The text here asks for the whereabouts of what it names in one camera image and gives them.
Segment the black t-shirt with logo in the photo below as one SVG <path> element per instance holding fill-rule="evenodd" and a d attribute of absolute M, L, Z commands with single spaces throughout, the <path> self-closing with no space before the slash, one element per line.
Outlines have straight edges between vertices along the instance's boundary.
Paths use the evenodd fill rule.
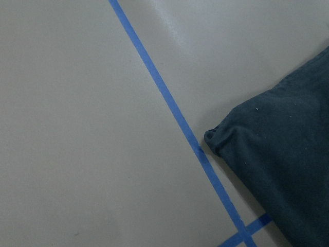
<path fill-rule="evenodd" d="M 328 50 L 204 135 L 293 246 L 328 246 Z"/>

